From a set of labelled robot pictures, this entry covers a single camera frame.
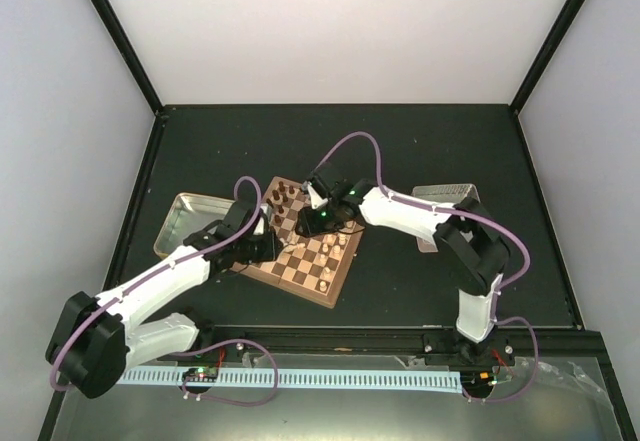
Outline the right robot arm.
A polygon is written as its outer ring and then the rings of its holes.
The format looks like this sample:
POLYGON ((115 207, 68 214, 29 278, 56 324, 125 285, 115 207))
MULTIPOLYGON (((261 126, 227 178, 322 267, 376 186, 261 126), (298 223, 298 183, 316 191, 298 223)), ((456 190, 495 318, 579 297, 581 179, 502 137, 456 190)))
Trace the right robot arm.
POLYGON ((411 235, 448 256, 458 289, 456 355, 476 364, 490 353, 488 336, 496 325, 499 285, 510 251, 479 201, 466 197, 458 204, 433 203, 366 179, 352 183, 329 163, 312 171, 301 191, 309 205, 297 217, 300 236, 335 234, 349 221, 360 221, 411 235))

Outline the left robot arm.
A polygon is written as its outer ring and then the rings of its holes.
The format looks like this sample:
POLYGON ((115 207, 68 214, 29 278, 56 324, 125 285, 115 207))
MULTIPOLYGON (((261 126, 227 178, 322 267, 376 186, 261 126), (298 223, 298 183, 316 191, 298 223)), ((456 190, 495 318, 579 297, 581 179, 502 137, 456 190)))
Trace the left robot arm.
POLYGON ((221 219, 188 235, 165 259, 95 296, 80 291, 60 314, 45 352, 50 381, 64 377, 88 398, 111 389, 128 370, 167 355, 207 358, 211 321, 191 308, 153 321, 151 315, 235 264, 275 260, 283 249, 269 205, 233 202, 221 219))

